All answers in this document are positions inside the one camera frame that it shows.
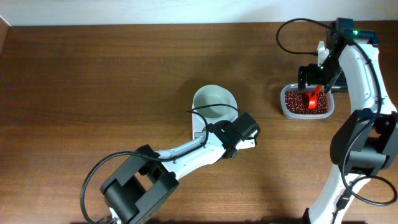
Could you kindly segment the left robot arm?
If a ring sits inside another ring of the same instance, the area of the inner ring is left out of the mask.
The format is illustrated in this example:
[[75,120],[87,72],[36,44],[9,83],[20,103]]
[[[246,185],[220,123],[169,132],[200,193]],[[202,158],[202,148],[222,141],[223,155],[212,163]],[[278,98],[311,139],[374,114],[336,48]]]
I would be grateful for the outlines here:
[[145,223],[194,170],[234,157],[254,147],[259,125],[248,114],[234,121],[207,124],[198,136],[181,146],[153,151],[144,145],[134,151],[102,184],[100,191],[116,223]]

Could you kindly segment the white bowl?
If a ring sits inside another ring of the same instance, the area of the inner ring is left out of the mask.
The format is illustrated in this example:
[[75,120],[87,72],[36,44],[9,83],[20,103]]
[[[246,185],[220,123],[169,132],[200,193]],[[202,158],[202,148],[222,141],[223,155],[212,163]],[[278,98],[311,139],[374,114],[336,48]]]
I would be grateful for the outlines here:
[[[193,97],[192,108],[213,104],[226,104],[238,108],[232,93],[218,85],[201,87]],[[197,110],[197,113],[204,116],[209,123],[215,123],[218,120],[234,121],[238,117],[238,112],[227,106],[201,108]]]

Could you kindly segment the orange measuring scoop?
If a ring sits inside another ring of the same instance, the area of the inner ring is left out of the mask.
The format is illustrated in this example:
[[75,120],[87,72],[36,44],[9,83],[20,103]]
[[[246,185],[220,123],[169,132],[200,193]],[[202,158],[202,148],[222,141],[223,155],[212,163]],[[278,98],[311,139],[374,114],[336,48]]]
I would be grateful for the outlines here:
[[318,94],[321,92],[322,86],[318,85],[313,91],[306,91],[305,96],[307,97],[308,100],[308,109],[309,110],[314,110],[317,108],[318,105]]

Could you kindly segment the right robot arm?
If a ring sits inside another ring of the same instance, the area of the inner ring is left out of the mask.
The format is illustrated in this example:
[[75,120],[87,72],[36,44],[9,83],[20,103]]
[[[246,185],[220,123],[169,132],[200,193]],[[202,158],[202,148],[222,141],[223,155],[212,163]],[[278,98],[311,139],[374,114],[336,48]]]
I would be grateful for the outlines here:
[[379,68],[375,32],[357,30],[352,19],[337,18],[326,27],[327,49],[318,72],[327,86],[345,76],[351,115],[333,136],[330,175],[317,201],[306,209],[304,223],[341,223],[352,201],[378,206],[359,195],[397,155],[397,109],[387,94]]

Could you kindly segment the red beans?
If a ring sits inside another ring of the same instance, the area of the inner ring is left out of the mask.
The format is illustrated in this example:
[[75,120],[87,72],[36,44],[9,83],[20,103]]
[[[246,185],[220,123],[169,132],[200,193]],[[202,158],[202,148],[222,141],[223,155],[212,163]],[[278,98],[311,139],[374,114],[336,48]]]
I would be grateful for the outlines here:
[[328,112],[326,94],[319,92],[317,95],[317,107],[313,110],[308,108],[308,96],[303,91],[289,90],[285,92],[285,105],[291,113],[295,114],[325,114]]

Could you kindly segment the clear plastic container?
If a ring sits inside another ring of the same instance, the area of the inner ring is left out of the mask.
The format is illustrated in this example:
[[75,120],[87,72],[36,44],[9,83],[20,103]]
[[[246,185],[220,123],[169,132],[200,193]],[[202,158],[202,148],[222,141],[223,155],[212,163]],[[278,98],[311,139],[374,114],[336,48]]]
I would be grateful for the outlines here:
[[295,84],[288,84],[287,86],[285,86],[281,93],[280,93],[280,105],[282,108],[282,112],[283,115],[287,118],[287,119],[324,119],[329,117],[334,109],[335,109],[335,102],[334,102],[334,98],[333,95],[331,94],[331,92],[329,91],[326,94],[326,105],[327,105],[327,109],[328,111],[326,113],[322,113],[322,114],[297,114],[297,113],[293,113],[291,112],[288,108],[287,108],[287,103],[285,100],[285,93],[287,91],[298,91],[299,85],[297,83]]

